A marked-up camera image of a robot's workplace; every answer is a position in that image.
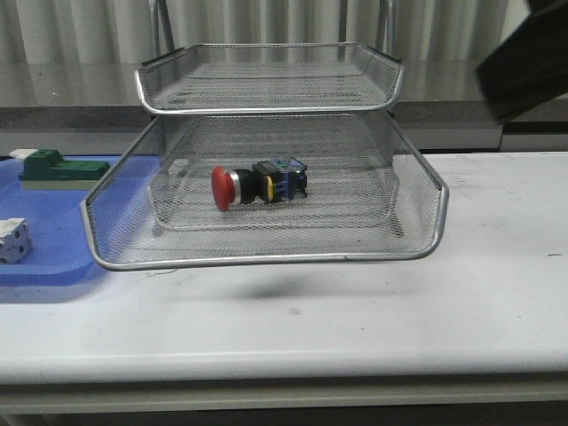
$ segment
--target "white table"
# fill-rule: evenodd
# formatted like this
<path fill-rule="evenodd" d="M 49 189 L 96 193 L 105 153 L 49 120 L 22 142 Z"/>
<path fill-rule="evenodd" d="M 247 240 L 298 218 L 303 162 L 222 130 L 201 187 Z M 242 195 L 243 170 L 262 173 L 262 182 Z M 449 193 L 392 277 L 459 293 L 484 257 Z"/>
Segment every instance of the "white table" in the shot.
<path fill-rule="evenodd" d="M 427 159 L 422 260 L 0 288 L 0 413 L 568 399 L 568 153 Z"/>

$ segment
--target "upper mesh tray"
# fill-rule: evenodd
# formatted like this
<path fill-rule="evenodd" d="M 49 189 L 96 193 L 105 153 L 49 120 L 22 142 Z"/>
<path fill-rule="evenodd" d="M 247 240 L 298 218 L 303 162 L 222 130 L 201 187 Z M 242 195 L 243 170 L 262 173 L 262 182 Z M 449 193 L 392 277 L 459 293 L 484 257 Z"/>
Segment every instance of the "upper mesh tray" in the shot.
<path fill-rule="evenodd" d="M 404 68 L 358 43 L 201 44 L 136 73 L 153 114 L 238 114 L 385 108 Z"/>

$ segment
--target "gray countertop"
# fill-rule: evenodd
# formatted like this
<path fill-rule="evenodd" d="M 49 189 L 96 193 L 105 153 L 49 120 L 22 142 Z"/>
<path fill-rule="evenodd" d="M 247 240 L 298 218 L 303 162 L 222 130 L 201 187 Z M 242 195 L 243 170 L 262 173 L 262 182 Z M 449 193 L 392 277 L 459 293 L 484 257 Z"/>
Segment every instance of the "gray countertop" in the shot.
<path fill-rule="evenodd" d="M 394 107 L 400 122 L 487 122 L 475 61 L 407 62 Z M 148 123 L 134 71 L 139 64 L 0 65 L 0 129 L 133 128 Z M 566 121 L 568 96 L 519 121 Z"/>

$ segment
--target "blue tray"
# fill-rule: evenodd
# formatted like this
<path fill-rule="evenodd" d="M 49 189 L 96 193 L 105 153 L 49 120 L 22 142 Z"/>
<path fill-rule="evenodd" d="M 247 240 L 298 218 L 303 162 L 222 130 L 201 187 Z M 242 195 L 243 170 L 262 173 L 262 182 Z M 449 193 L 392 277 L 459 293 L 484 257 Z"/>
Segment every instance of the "blue tray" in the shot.
<path fill-rule="evenodd" d="M 115 163 L 118 157 L 66 157 Z M 0 265 L 0 285 L 65 286 L 93 265 L 79 204 L 87 191 L 27 191 L 18 174 L 23 164 L 0 162 L 0 219 L 24 217 L 32 249 L 19 264 Z"/>

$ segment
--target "lower mesh tray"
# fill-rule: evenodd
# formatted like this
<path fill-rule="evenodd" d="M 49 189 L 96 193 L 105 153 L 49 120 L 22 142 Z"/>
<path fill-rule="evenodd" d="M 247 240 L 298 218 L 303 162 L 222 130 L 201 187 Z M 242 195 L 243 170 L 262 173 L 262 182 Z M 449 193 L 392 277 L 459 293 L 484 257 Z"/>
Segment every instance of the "lower mesh tray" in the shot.
<path fill-rule="evenodd" d="M 217 209 L 211 171 L 307 165 L 307 196 Z M 382 112 L 162 117 L 83 202 L 113 270 L 402 260 L 438 244 L 447 189 Z"/>

